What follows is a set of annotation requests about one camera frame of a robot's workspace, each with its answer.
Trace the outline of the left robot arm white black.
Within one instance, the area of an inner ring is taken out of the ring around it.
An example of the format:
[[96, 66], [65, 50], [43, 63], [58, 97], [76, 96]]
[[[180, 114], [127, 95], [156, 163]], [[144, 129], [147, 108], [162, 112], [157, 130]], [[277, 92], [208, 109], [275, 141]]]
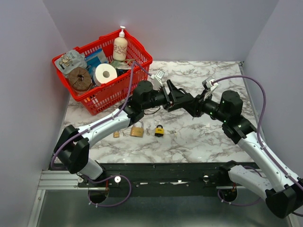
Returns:
[[151, 82], [140, 81], [133, 94], [108, 116], [77, 129], [67, 126], [54, 148], [53, 159], [58, 158], [71, 174], [80, 173], [87, 176], [93, 186], [101, 186], [105, 181], [104, 170], [97, 161], [89, 158], [92, 146], [113, 132], [137, 123], [147, 109], [162, 106], [173, 111], [194, 101], [190, 93], [176, 88], [170, 80], [167, 85], [168, 90], [164, 87], [155, 90]]

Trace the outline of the small brass padlock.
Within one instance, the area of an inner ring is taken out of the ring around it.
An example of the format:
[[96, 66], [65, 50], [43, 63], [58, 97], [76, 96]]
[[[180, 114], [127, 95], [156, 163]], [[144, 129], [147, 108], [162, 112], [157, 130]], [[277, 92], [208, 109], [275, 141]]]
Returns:
[[119, 131], [115, 131], [115, 132], [113, 133], [113, 137], [114, 137], [114, 138], [119, 138], [119, 137], [120, 137]]

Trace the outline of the yellow padlock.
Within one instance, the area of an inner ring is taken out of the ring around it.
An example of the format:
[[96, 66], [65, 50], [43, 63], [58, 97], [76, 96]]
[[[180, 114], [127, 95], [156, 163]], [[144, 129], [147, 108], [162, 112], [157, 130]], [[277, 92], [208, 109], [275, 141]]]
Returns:
[[154, 136], [156, 136], [156, 137], [164, 136], [164, 128], [162, 125], [159, 124], [156, 126]]

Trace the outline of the large brass padlock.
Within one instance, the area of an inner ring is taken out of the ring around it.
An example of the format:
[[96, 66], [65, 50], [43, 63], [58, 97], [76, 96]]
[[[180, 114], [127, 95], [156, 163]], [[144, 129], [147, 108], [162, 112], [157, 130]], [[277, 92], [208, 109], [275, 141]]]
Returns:
[[130, 130], [130, 136], [131, 137], [138, 137], [142, 138], [144, 135], [144, 124], [141, 120], [134, 123]]

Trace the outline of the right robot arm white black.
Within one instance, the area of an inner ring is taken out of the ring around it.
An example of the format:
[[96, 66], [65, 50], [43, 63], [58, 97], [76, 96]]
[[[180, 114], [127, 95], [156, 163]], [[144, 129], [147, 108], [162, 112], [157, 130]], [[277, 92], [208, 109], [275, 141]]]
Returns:
[[242, 116], [242, 106], [239, 94], [227, 90], [219, 103], [205, 94], [196, 97], [187, 94], [185, 109], [194, 117], [205, 113], [221, 121], [224, 134], [243, 149], [267, 177], [263, 179], [234, 164], [218, 173], [218, 181], [223, 185], [238, 182], [264, 199], [274, 215], [285, 218], [303, 205], [303, 180], [276, 156], [254, 125]]

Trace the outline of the yellow padlock key bunch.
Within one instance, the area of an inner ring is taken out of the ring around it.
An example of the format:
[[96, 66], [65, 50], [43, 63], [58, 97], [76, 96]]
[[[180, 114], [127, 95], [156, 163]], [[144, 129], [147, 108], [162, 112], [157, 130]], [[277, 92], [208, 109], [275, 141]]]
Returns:
[[167, 133], [168, 133], [169, 135], [174, 136], [175, 138], [176, 138], [177, 135], [178, 135], [178, 133], [177, 133], [175, 130], [167, 130]]

